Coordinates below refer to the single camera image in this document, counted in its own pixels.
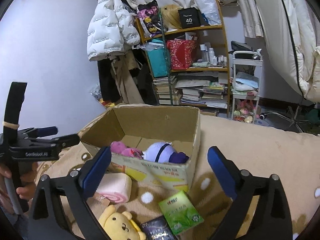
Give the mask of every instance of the finger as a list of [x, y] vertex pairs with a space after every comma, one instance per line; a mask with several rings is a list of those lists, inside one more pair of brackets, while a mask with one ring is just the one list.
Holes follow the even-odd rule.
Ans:
[[0, 174], [6, 178], [11, 178], [11, 171], [3, 163], [0, 163]]
[[36, 171], [29, 171], [26, 174], [23, 174], [20, 179], [22, 182], [33, 182], [36, 178]]
[[21, 199], [30, 200], [33, 198], [36, 191], [36, 184], [29, 183], [25, 187], [18, 187], [16, 192]]
[[33, 171], [36, 171], [37, 168], [38, 168], [38, 163], [33, 163], [33, 164], [32, 164], [32, 170], [33, 170]]

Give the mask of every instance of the dark book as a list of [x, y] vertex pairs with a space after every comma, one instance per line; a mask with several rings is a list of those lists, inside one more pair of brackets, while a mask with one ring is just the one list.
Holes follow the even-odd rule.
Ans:
[[164, 216], [143, 223], [141, 228], [146, 234], [147, 240], [178, 240]]

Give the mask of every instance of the white cart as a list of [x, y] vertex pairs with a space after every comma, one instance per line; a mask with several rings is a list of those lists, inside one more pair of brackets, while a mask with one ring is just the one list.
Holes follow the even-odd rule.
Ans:
[[[240, 59], [240, 58], [236, 58], [236, 55], [239, 53], [245, 53], [245, 54], [254, 54], [254, 55], [259, 55], [260, 56], [260, 60], [252, 60], [252, 59]], [[238, 92], [236, 91], [234, 88], [235, 83], [236, 83], [236, 66], [237, 65], [248, 65], [248, 66], [260, 66], [261, 67], [261, 74], [259, 77], [259, 88], [258, 88], [258, 95], [257, 96], [248, 96], [244, 93]], [[255, 51], [235, 51], [233, 53], [233, 88], [232, 88], [232, 113], [231, 113], [231, 120], [233, 120], [233, 113], [235, 111], [235, 103], [236, 103], [236, 99], [248, 99], [248, 100], [253, 100], [256, 101], [256, 106], [255, 106], [255, 110], [254, 110], [254, 116], [253, 116], [253, 121], [252, 123], [255, 123], [256, 121], [256, 113], [257, 113], [257, 108], [259, 105], [259, 99], [260, 99], [260, 87], [261, 87], [261, 76], [262, 76], [262, 65], [263, 65], [263, 58], [262, 55], [258, 52]]]

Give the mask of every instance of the bag with cartoon print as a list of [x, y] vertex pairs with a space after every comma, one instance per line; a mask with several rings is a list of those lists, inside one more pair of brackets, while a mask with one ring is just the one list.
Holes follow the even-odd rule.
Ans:
[[159, 18], [159, 6], [156, 0], [153, 0], [147, 4], [138, 5], [138, 16], [142, 27], [146, 27], [149, 33], [146, 33], [148, 37], [154, 37], [155, 35], [161, 34], [161, 23]]

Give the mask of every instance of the white plush toy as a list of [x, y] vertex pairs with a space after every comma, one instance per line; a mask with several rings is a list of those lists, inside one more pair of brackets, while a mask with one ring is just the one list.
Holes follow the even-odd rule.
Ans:
[[172, 143], [156, 142], [143, 152], [143, 159], [159, 163], [186, 163], [189, 159], [184, 153], [177, 153]]

